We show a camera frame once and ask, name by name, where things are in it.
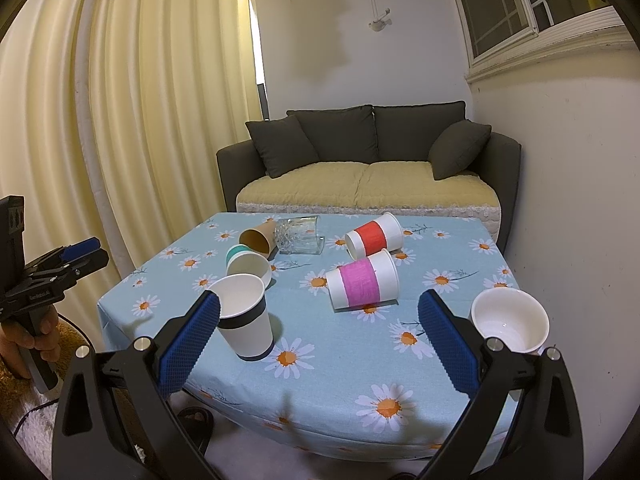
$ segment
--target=ceiling fixture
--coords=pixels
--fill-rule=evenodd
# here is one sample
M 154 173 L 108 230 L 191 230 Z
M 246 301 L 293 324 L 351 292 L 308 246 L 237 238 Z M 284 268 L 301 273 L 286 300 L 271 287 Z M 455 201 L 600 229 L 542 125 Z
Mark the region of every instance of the ceiling fixture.
M 373 11 L 373 21 L 369 23 L 371 30 L 380 32 L 387 25 L 391 25 L 391 18 L 387 18 L 391 9 L 387 7 L 384 14 L 379 14 L 376 0 L 371 0 L 371 10 Z

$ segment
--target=throw pillow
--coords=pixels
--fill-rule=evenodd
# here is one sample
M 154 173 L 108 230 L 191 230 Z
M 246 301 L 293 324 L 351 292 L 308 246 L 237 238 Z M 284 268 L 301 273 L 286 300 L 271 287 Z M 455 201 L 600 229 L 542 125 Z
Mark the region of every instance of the throw pillow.
M 323 162 L 379 162 L 371 105 L 344 110 L 289 110 Z
M 320 162 L 295 116 L 277 121 L 249 121 L 246 127 L 271 178 Z
M 465 102 L 374 106 L 380 160 L 421 160 L 447 126 L 465 118 Z
M 491 136 L 491 126 L 468 120 L 449 126 L 429 150 L 429 162 L 435 180 L 466 170 L 476 160 Z

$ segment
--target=curtain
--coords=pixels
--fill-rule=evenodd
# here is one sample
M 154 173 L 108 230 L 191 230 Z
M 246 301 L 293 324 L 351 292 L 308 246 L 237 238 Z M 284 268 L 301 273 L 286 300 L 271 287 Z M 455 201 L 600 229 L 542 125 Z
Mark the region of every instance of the curtain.
M 28 0 L 0 44 L 0 117 L 27 259 L 96 236 L 140 266 L 224 209 L 216 152 L 262 119 L 248 0 Z M 122 273 L 112 255 L 60 304 L 98 347 Z
M 98 0 L 90 94 L 104 182 L 139 266 L 224 209 L 216 152 L 262 118 L 248 0 Z
M 72 66 L 82 1 L 28 0 L 0 43 L 0 197 L 25 197 L 27 261 L 91 236 L 105 246 L 74 108 Z M 98 346 L 95 303 L 118 281 L 109 264 L 58 304 Z

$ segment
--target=paper cup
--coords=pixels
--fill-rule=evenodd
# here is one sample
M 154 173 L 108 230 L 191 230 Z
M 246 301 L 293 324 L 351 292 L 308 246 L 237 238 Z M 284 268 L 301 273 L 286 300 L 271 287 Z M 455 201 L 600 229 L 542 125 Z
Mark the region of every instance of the paper cup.
M 276 247 L 275 231 L 276 222 L 269 220 L 264 224 L 242 231 L 238 241 L 268 258 Z
M 403 239 L 400 222 L 391 213 L 384 213 L 375 220 L 349 231 L 344 237 L 347 251 L 354 260 L 361 260 L 382 249 L 401 249 Z
M 399 295 L 398 270 L 386 249 L 330 270 L 326 284 L 334 310 L 396 300 Z
M 549 336 L 545 309 L 533 296 L 516 288 L 482 291 L 471 304 L 470 318 L 482 337 L 498 337 L 512 352 L 535 352 Z
M 271 264 L 246 245 L 236 244 L 226 252 L 226 275 L 253 274 L 267 287 L 271 283 Z
M 274 340 L 262 280 L 233 274 L 217 280 L 210 290 L 220 299 L 218 329 L 238 357 L 244 361 L 267 357 Z

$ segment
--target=crystal glass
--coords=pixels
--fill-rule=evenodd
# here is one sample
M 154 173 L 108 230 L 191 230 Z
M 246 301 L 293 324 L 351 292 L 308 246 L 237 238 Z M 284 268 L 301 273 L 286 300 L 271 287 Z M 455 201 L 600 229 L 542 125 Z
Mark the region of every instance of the crystal glass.
M 318 236 L 318 216 L 285 218 L 276 222 L 276 245 L 282 254 L 320 254 L 324 237 Z

